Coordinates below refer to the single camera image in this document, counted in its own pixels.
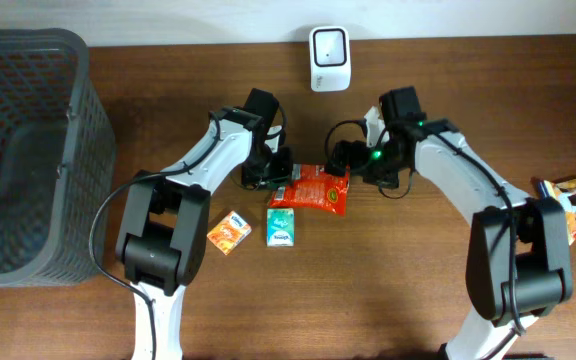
teal packet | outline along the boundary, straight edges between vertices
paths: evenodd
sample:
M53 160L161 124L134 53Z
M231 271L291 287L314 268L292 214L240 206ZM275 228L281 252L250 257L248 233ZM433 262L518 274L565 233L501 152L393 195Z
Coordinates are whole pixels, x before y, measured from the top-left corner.
M293 209L268 209L268 246L295 245L295 211Z

red package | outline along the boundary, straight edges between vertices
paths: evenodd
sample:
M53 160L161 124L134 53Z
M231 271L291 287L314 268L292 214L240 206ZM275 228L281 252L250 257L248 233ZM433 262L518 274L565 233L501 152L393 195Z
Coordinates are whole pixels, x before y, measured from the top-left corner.
M311 207L346 214L348 178L324 172L323 165L295 164L292 171L292 186L282 186L273 194L268 206Z

wooden tabletop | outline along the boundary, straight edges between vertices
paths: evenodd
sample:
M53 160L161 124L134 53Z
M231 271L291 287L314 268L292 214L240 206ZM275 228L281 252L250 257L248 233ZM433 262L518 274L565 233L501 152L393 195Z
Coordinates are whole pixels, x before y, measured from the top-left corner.
M178 160L205 133L209 110L242 105L252 87L283 104L300 163L324 162L333 124L414 85L429 117L451 119L515 186L534 193L531 177L576 174L576 36L353 41L351 52L350 88L314 93L303 43L92 49L90 76L117 137L114 184ZM416 175L411 194L392 201L353 179L345 217L296 210L294 248L266 248L268 196L228 180L213 196L211 223L235 210L253 231L229 256L207 244L184 299L188 357L398 358L435 352L459 330L470 308L469 228L429 181ZM115 274L124 202L108 224ZM571 252L571 301L511 352L576 359L576 243ZM133 343L133 297L104 278L0 289L0 358L124 359Z

gray container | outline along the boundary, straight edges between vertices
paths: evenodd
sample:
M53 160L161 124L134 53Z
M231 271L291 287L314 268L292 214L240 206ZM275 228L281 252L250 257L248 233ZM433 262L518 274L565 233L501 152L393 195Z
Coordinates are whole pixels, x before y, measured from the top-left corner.
M88 233L115 148L83 40L60 29L0 31L0 286L97 273ZM101 258L106 219L99 225Z

white background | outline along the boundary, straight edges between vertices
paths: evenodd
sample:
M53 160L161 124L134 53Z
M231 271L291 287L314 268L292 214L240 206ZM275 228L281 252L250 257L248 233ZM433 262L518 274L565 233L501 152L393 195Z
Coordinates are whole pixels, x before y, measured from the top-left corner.
M90 46L576 33L576 0L17 0L0 28L62 27Z

